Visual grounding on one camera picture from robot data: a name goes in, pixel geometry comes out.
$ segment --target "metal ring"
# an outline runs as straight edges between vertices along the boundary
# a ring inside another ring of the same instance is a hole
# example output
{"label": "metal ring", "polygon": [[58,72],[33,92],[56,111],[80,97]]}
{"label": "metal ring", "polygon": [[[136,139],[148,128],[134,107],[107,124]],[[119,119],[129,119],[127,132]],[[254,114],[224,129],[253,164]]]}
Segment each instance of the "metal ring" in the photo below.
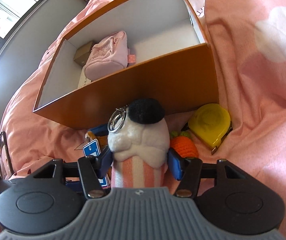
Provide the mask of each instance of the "metal ring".
{"label": "metal ring", "polygon": [[[111,133],[119,131],[125,123],[125,118],[126,107],[117,108],[107,123],[107,130]],[[121,123],[117,127],[115,127],[120,119],[122,119]]]}

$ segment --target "black circular motor housing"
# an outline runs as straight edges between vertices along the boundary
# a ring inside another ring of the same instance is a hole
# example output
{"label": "black circular motor housing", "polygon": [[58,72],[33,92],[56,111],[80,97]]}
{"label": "black circular motor housing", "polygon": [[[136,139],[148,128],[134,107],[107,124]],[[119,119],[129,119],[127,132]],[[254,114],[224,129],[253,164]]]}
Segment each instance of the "black circular motor housing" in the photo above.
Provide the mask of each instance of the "black circular motor housing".
{"label": "black circular motor housing", "polygon": [[285,215],[282,198],[237,166],[218,161],[215,184],[196,198],[210,223],[240,235],[258,235],[280,226]]}
{"label": "black circular motor housing", "polygon": [[40,169],[0,194],[2,227],[25,235],[45,234],[66,226],[79,214],[83,202],[62,183],[62,160]]}

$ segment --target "gray wall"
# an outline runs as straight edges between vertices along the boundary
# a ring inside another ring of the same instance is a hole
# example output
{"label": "gray wall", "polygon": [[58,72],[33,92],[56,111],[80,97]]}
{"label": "gray wall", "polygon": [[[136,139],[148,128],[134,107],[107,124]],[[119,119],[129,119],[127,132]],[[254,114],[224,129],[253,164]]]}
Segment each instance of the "gray wall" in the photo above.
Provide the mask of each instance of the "gray wall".
{"label": "gray wall", "polygon": [[44,52],[84,7],[84,0],[48,0],[18,30],[0,56],[0,123],[16,90],[37,69]]}

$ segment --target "pink pouch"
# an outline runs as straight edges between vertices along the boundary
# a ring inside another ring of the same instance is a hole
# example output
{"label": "pink pouch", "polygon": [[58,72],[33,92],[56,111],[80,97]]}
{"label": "pink pouch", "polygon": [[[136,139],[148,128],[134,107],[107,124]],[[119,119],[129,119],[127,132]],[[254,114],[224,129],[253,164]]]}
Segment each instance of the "pink pouch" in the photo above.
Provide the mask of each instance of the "pink pouch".
{"label": "pink pouch", "polygon": [[92,48],[84,68],[85,76],[97,80],[127,67],[127,36],[124,31],[104,38]]}

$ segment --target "bed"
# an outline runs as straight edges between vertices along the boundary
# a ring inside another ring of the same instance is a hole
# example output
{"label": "bed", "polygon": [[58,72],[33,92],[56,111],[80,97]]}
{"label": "bed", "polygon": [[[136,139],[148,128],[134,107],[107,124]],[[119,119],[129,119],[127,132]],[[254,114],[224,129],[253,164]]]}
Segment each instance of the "bed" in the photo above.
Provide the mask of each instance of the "bed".
{"label": "bed", "polygon": [[[38,69],[5,109],[0,130],[7,134],[12,178],[25,177],[53,158],[83,156],[85,130],[73,130],[32,113],[43,77],[60,40],[78,21],[112,0],[90,0],[45,52]],[[211,156],[196,137],[203,162],[226,158],[276,191],[286,205],[286,0],[189,0],[210,38],[220,104],[233,131]],[[166,117],[180,130],[192,113]],[[166,174],[165,185],[177,182]],[[212,186],[203,180],[200,193]],[[286,215],[280,231],[286,237]]]}

